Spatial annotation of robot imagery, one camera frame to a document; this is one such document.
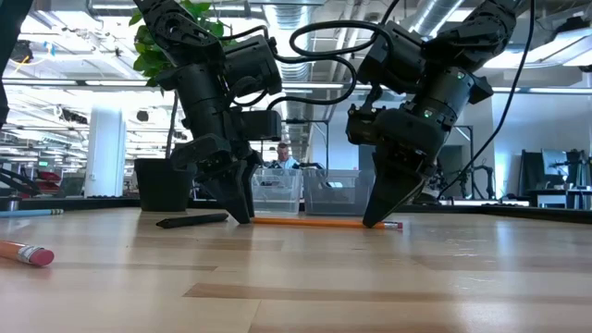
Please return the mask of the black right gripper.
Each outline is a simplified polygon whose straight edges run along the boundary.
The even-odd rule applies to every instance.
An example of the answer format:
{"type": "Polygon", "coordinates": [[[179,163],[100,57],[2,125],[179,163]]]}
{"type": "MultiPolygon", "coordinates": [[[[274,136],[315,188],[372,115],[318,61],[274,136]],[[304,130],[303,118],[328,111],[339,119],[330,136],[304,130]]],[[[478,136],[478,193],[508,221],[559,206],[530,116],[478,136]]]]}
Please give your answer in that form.
{"type": "Polygon", "coordinates": [[[373,123],[372,187],[363,224],[374,226],[422,189],[437,168],[438,154],[450,135],[450,113],[434,106],[405,103],[380,111],[373,123]]]}

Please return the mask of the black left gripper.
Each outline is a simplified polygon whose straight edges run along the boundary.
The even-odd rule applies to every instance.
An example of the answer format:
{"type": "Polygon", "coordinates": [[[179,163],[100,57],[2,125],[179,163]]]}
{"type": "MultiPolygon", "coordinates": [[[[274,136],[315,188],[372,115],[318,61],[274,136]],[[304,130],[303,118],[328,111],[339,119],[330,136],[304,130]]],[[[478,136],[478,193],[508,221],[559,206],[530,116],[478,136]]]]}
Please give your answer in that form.
{"type": "Polygon", "coordinates": [[[241,113],[237,108],[224,112],[220,133],[200,134],[177,146],[171,164],[174,169],[195,167],[205,190],[237,222],[249,224],[254,217],[253,175],[262,165],[262,156],[242,136],[241,113]]]}

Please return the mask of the clear plastic bin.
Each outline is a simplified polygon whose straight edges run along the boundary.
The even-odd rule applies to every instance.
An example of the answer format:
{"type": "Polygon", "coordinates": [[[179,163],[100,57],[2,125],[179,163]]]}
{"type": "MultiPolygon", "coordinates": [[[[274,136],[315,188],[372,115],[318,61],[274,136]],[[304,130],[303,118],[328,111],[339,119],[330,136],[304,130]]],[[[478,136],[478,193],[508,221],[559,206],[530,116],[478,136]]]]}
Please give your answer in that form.
{"type": "Polygon", "coordinates": [[[257,215],[298,215],[302,172],[299,169],[259,168],[253,174],[252,190],[257,215]]]}

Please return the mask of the black pen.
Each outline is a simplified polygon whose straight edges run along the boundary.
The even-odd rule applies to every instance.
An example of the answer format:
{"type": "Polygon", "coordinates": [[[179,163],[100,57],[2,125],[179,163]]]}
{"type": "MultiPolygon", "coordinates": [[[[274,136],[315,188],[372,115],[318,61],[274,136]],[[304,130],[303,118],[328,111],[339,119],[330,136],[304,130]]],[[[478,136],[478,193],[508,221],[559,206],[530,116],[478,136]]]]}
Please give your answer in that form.
{"type": "Polygon", "coordinates": [[[207,215],[200,215],[200,216],[182,216],[182,217],[171,217],[163,219],[156,223],[156,225],[160,228],[169,229],[169,228],[183,228],[183,227],[193,227],[199,226],[203,224],[209,223],[217,223],[217,222],[224,222],[228,219],[228,214],[226,213],[218,213],[218,214],[207,214],[207,215]]]}

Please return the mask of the orange pencil pink eraser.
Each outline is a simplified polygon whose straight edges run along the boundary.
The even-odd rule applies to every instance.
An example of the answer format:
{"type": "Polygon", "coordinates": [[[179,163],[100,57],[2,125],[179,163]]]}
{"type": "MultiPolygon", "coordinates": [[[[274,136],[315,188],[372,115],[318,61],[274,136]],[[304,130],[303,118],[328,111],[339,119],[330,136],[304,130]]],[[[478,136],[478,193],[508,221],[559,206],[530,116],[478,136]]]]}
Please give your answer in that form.
{"type": "Polygon", "coordinates": [[[361,221],[348,219],[304,219],[285,217],[254,217],[254,224],[297,226],[297,227],[322,227],[322,228],[365,228],[361,221]]]}
{"type": "Polygon", "coordinates": [[[55,254],[40,246],[0,240],[0,257],[27,265],[47,266],[54,261],[55,254]]]}

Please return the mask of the smoked grey plastic bin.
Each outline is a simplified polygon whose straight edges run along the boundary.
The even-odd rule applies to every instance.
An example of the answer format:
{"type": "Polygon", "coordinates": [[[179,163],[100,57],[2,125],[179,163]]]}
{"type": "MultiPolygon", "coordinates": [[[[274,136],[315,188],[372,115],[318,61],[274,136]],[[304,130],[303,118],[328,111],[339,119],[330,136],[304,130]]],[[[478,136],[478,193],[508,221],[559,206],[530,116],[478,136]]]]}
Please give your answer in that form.
{"type": "Polygon", "coordinates": [[[306,169],[304,211],[312,216],[362,216],[375,181],[373,171],[306,169]]]}

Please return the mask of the person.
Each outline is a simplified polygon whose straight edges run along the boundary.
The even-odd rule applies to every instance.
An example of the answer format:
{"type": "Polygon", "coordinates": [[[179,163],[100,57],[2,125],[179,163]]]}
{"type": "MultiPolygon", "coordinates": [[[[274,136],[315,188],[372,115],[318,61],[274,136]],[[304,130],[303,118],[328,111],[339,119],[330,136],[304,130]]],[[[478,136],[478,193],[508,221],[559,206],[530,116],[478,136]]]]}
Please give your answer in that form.
{"type": "Polygon", "coordinates": [[[289,146],[280,142],[277,146],[277,159],[274,160],[270,168],[298,169],[299,162],[290,155],[289,146]]]}

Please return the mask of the green plant in black pot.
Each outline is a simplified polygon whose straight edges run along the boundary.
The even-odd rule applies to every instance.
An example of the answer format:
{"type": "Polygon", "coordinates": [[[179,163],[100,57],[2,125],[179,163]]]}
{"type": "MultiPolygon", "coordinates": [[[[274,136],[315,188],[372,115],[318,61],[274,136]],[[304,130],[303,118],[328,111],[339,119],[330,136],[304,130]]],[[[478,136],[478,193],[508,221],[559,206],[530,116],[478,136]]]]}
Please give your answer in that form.
{"type": "MultiPolygon", "coordinates": [[[[196,21],[191,5],[177,0],[133,0],[137,10],[131,24],[139,53],[133,67],[150,87],[172,91],[185,113],[184,125],[192,139],[220,133],[222,114],[230,112],[230,90],[223,79],[223,45],[211,30],[196,21]]],[[[146,211],[183,211],[197,179],[196,168],[174,169],[171,155],[139,158],[134,171],[139,181],[141,207],[146,211]]]]}

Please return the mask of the ceiling light strip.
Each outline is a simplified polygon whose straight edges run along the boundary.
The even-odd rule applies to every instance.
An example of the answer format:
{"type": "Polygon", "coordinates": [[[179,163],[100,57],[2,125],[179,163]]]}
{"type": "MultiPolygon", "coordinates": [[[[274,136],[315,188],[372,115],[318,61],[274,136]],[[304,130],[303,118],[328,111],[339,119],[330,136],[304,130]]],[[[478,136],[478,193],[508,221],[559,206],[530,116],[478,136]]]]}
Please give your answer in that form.
{"type": "Polygon", "coordinates": [[[282,88],[287,90],[348,90],[352,85],[346,83],[323,82],[283,82],[282,88]]]}

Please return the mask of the white round column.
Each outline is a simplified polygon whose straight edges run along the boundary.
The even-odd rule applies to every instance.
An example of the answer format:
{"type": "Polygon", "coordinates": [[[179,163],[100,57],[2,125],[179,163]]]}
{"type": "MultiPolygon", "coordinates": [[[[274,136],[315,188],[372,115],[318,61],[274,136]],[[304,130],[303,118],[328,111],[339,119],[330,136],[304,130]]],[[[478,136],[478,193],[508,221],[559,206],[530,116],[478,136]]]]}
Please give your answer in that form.
{"type": "Polygon", "coordinates": [[[126,121],[120,107],[92,106],[85,197],[122,195],[126,135],[126,121]]]}

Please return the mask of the background computer monitor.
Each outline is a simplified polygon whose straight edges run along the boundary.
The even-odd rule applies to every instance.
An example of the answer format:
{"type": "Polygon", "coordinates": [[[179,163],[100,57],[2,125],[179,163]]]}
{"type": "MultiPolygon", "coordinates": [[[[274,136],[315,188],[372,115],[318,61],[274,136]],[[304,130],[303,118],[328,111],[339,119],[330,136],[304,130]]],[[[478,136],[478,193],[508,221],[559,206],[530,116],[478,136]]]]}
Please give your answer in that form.
{"type": "Polygon", "coordinates": [[[542,149],[541,153],[545,175],[569,175],[569,163],[566,152],[560,150],[542,149]]]}

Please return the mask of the red chair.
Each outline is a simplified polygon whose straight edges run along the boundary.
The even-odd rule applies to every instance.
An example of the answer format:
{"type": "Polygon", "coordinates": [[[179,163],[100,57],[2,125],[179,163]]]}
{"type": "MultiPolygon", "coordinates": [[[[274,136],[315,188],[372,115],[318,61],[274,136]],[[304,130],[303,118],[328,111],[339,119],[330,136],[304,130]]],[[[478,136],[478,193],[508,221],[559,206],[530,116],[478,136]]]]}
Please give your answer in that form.
{"type": "Polygon", "coordinates": [[[20,174],[34,182],[40,190],[40,194],[57,194],[61,178],[54,172],[21,169],[20,174]]]}

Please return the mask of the black aluminium table frame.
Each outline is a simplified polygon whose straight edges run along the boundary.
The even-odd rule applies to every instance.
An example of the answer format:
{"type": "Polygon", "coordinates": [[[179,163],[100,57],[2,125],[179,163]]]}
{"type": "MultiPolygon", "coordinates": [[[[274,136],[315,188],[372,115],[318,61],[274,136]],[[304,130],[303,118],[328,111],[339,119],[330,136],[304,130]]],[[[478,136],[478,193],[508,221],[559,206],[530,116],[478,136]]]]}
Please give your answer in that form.
{"type": "MultiPolygon", "coordinates": [[[[64,211],[96,210],[139,207],[140,201],[131,198],[98,199],[23,199],[19,210],[63,209],[64,211]]],[[[473,214],[488,216],[519,217],[592,225],[592,210],[536,208],[501,204],[465,205],[406,205],[397,210],[400,214],[473,214]]]]}

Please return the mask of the silver ventilation duct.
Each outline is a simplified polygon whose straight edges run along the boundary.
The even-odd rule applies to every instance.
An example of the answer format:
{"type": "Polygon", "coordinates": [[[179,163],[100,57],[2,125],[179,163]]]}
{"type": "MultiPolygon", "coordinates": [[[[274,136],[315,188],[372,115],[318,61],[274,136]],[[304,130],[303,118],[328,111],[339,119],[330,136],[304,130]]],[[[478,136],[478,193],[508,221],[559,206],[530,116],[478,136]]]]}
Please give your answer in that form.
{"type": "Polygon", "coordinates": [[[424,37],[435,37],[447,19],[464,0],[420,0],[414,14],[401,21],[407,31],[415,31],[424,37]]]}
{"type": "MultiPolygon", "coordinates": [[[[267,12],[274,37],[277,40],[277,50],[280,56],[286,58],[298,57],[290,47],[291,34],[302,26],[311,22],[313,9],[305,5],[276,5],[267,12]]],[[[283,82],[308,82],[312,78],[312,63],[286,64],[278,62],[283,82]]],[[[310,105],[298,102],[283,102],[279,105],[283,118],[311,119],[313,109],[310,105]]],[[[290,152],[296,159],[306,156],[310,123],[284,124],[284,139],[290,146],[290,152]]]]}

